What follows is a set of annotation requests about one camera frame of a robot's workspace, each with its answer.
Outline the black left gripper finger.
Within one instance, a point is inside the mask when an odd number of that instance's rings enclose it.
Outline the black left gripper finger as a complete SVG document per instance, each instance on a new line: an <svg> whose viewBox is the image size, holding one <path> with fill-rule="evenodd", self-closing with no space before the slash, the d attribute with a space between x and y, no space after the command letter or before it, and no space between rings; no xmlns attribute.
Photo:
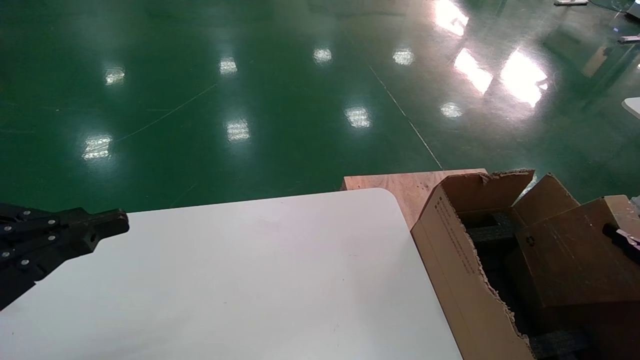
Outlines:
<svg viewBox="0 0 640 360"><path fill-rule="evenodd" d="M0 215L2 240L25 241L62 231L87 231L102 240L130 230L128 215L121 209L94 214L80 207L51 212L2 203Z"/></svg>
<svg viewBox="0 0 640 360"><path fill-rule="evenodd" d="M101 240L128 230L128 226L78 226L52 232L2 235L1 309L14 303L64 262L90 255Z"/></svg>

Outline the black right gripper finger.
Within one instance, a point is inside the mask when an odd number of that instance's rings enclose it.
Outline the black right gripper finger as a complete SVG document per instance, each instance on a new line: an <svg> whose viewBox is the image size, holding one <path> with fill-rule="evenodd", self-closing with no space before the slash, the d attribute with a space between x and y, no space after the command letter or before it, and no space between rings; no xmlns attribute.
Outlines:
<svg viewBox="0 0 640 360"><path fill-rule="evenodd" d="M634 235L610 223L604 224L602 233L608 237L611 243L617 246L629 260L640 265L640 241Z"/></svg>

